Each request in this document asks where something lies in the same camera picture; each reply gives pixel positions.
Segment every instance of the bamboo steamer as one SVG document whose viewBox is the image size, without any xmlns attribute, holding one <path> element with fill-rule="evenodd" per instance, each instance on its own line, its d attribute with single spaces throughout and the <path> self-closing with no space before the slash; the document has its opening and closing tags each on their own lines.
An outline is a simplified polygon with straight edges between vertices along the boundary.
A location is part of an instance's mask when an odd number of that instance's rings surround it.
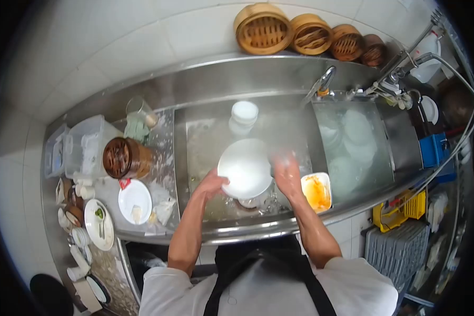
<svg viewBox="0 0 474 316">
<path fill-rule="evenodd" d="M 300 54 L 319 55 L 330 48 L 334 32 L 316 14 L 306 13 L 291 20 L 294 30 L 291 47 Z"/>
<path fill-rule="evenodd" d="M 290 21 L 281 9 L 255 3 L 242 9 L 234 20 L 235 38 L 250 54 L 270 55 L 284 50 L 293 39 Z"/>
<path fill-rule="evenodd" d="M 334 41 L 330 50 L 341 61 L 353 61 L 363 53 L 363 37 L 353 25 L 341 24 L 333 28 Z"/>
<path fill-rule="evenodd" d="M 382 64 L 387 50 L 383 40 L 378 35 L 368 34 L 363 37 L 363 42 L 365 49 L 361 56 L 362 63 L 371 67 Z"/>
</svg>

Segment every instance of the yellow rack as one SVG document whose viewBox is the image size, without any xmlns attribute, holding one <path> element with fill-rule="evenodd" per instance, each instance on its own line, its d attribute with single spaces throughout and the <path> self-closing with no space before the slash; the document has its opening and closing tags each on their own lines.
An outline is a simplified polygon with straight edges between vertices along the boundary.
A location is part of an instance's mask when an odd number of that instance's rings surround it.
<svg viewBox="0 0 474 316">
<path fill-rule="evenodd" d="M 412 195 L 410 190 L 406 190 L 401 194 L 398 205 L 404 203 Z M 372 210 L 373 223 L 381 230 L 381 233 L 386 233 L 395 227 L 400 226 L 408 218 L 419 219 L 425 214 L 426 208 L 426 192 L 423 190 L 410 201 L 408 201 L 400 210 L 395 207 L 392 211 L 385 214 L 382 213 L 384 203 L 374 206 Z"/>
</svg>

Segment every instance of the hand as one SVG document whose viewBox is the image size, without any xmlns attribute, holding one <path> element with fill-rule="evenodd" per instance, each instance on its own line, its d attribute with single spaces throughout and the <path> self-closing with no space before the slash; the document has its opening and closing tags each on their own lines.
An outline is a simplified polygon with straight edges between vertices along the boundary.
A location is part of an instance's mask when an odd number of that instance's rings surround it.
<svg viewBox="0 0 474 316">
<path fill-rule="evenodd" d="M 276 156 L 274 161 L 274 178 L 279 190 L 290 200 L 302 198 L 302 186 L 300 185 L 300 169 L 297 159 L 290 152 L 286 156 Z"/>
<path fill-rule="evenodd" d="M 193 195 L 200 195 L 207 202 L 212 199 L 216 194 L 224 194 L 221 189 L 222 185 L 228 185 L 230 181 L 226 177 L 218 176 L 216 168 L 208 172 L 208 174 L 202 179 L 199 185 L 196 187 Z"/>
</svg>

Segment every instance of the spoon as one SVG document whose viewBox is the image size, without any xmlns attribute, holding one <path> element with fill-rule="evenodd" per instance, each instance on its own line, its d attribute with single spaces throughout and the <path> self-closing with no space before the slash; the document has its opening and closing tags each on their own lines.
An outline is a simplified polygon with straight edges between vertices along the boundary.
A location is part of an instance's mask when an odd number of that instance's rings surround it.
<svg viewBox="0 0 474 316">
<path fill-rule="evenodd" d="M 100 204 L 97 204 L 99 209 L 102 211 L 102 218 L 100 218 L 98 215 L 95 214 L 96 220 L 98 221 L 98 236 L 102 239 L 106 238 L 106 232 L 104 230 L 103 226 L 103 220 L 106 219 L 106 212 Z"/>
</svg>

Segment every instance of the black apron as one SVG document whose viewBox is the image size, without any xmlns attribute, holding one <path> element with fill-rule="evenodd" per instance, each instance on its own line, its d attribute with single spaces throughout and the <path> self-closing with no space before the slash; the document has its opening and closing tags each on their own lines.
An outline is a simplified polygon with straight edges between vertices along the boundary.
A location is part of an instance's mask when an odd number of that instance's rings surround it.
<svg viewBox="0 0 474 316">
<path fill-rule="evenodd" d="M 301 254 L 300 245 L 292 235 L 219 246 L 215 258 L 218 279 L 207 301 L 204 316 L 217 316 L 223 291 L 259 259 L 276 266 L 285 266 L 298 280 L 305 283 L 319 315 L 336 316 L 322 285 L 312 273 L 309 260 Z"/>
</svg>

